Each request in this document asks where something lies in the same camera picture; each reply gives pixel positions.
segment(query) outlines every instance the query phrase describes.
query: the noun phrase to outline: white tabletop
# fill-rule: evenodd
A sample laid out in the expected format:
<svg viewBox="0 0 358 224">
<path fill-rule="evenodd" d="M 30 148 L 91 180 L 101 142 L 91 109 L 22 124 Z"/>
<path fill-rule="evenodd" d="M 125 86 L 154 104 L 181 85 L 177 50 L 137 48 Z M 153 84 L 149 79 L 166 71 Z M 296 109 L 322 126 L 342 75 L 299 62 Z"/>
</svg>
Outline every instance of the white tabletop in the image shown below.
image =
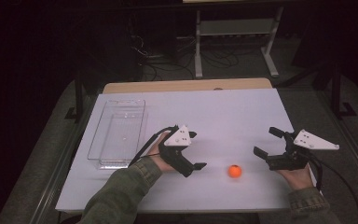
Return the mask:
<svg viewBox="0 0 358 224">
<path fill-rule="evenodd" d="M 186 124 L 198 135 L 183 151 L 192 163 L 207 162 L 188 178 L 164 174 L 139 205 L 140 212 L 233 212 L 288 208 L 290 189 L 283 178 L 253 154 L 258 146 L 270 155 L 284 152 L 284 140 L 269 127 L 293 128 L 275 89 L 167 91 L 102 94 L 62 189 L 56 209 L 79 212 L 113 170 L 97 170 L 88 161 L 92 137 L 108 100 L 145 100 L 144 134 L 140 147 L 159 130 Z M 227 175 L 231 164 L 241 166 L 240 178 Z"/>
</svg>

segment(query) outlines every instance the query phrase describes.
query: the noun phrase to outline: floor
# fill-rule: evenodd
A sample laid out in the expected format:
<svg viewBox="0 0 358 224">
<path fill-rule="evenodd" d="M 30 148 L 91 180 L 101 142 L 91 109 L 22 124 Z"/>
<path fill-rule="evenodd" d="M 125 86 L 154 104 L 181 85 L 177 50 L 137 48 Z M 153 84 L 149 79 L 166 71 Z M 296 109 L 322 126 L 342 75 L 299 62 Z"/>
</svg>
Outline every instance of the floor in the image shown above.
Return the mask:
<svg viewBox="0 0 358 224">
<path fill-rule="evenodd" d="M 158 55 L 143 62 L 143 81 L 182 80 L 194 78 L 193 46 L 191 37 L 181 40 L 176 60 Z M 279 38 L 271 56 L 280 72 L 272 78 L 259 47 L 263 36 L 220 37 L 204 41 L 202 45 L 203 78 L 267 77 L 273 85 L 295 76 L 303 68 L 291 65 L 299 38 Z M 330 110 L 330 85 L 324 91 L 315 91 L 311 83 L 315 75 L 305 77 L 294 85 L 278 89 L 289 119 L 295 130 L 311 133 L 340 144 L 338 152 L 315 152 L 316 156 L 338 170 L 349 182 L 358 199 L 358 89 L 345 77 L 341 80 L 341 101 L 349 103 L 357 116 L 337 119 Z M 92 108 L 93 96 L 85 96 L 86 118 Z M 85 127 L 85 119 L 75 123 L 65 119 L 75 104 L 75 86 L 71 83 L 57 102 L 48 124 L 34 148 L 23 173 L 10 195 L 0 223 L 59 223 L 69 215 L 54 210 L 60 195 L 64 176 L 69 168 L 72 151 Z M 357 223 L 355 200 L 347 187 L 330 170 L 324 169 L 323 193 L 342 223 Z M 289 223 L 287 211 L 262 213 L 261 223 Z"/>
</svg>

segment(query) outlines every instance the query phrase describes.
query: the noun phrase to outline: white table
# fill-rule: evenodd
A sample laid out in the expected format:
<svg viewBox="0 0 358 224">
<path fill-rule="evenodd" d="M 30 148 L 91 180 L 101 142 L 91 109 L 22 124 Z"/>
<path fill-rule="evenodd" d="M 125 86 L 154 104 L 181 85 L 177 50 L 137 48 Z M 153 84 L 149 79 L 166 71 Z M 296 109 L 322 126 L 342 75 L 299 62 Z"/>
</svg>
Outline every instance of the white table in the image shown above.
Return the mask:
<svg viewBox="0 0 358 224">
<path fill-rule="evenodd" d="M 243 79 L 229 81 L 238 85 Z M 202 85 L 208 80 L 181 84 L 187 82 Z M 227 84 L 224 80 L 220 82 L 221 86 Z M 164 174 L 141 201 L 140 212 L 254 212 L 289 207 L 287 193 L 290 189 L 286 182 L 253 154 L 254 146 L 270 155 L 284 152 L 284 140 L 269 134 L 269 127 L 293 131 L 279 94 L 269 88 L 101 94 L 63 186 L 57 210 L 81 212 L 114 172 L 97 170 L 87 159 L 107 100 L 145 100 L 147 123 L 140 147 L 162 128 L 187 124 L 189 130 L 198 135 L 183 151 L 184 156 L 193 163 L 208 163 L 188 178 L 179 173 Z M 242 167 L 240 178 L 227 175 L 231 164 Z"/>
</svg>

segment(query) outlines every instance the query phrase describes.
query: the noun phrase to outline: dark background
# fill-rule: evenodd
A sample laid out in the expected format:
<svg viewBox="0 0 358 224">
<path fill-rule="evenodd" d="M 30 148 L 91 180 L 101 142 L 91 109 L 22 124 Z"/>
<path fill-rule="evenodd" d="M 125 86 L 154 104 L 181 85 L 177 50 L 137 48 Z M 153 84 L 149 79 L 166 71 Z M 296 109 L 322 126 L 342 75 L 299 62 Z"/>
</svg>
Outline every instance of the dark background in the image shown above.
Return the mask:
<svg viewBox="0 0 358 224">
<path fill-rule="evenodd" d="M 307 68 L 328 55 L 358 85 L 358 2 L 339 2 L 286 8 L 278 36 L 303 36 L 296 65 Z M 115 6 L 118 1 L 94 3 L 94 7 Z M 169 53 L 172 39 L 188 32 L 186 27 L 193 22 L 186 15 L 190 12 L 165 14 L 164 22 L 156 14 L 138 13 L 131 30 L 129 17 L 134 15 L 67 14 L 57 4 L 0 0 L 0 211 L 52 109 L 77 72 L 88 94 L 107 82 L 137 81 L 141 72 L 138 54 L 131 49 L 131 32 L 147 36 L 150 46 Z M 65 4 L 84 2 L 66 1 L 61 6 Z M 170 32 L 160 29 L 167 27 Z M 162 36 L 167 41 L 161 46 Z"/>
</svg>

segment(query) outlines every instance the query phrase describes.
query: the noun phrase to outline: table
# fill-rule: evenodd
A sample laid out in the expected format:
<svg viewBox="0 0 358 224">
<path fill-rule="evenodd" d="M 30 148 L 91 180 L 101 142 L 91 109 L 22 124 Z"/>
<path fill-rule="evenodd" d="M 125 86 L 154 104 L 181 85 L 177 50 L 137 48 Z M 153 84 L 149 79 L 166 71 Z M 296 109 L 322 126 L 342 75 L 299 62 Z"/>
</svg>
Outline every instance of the table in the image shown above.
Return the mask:
<svg viewBox="0 0 358 224">
<path fill-rule="evenodd" d="M 147 113 L 141 146 L 161 128 L 187 124 L 198 135 L 184 156 L 208 165 L 188 178 L 164 174 L 139 204 L 140 212 L 254 212 L 289 207 L 289 187 L 253 155 L 253 147 L 282 154 L 285 143 L 269 134 L 269 127 L 292 132 L 292 125 L 267 79 L 242 78 L 108 84 L 94 106 L 57 210 L 81 212 L 114 172 L 97 170 L 87 160 L 104 102 L 141 98 Z M 231 164 L 242 167 L 240 178 L 228 177 Z"/>
</svg>

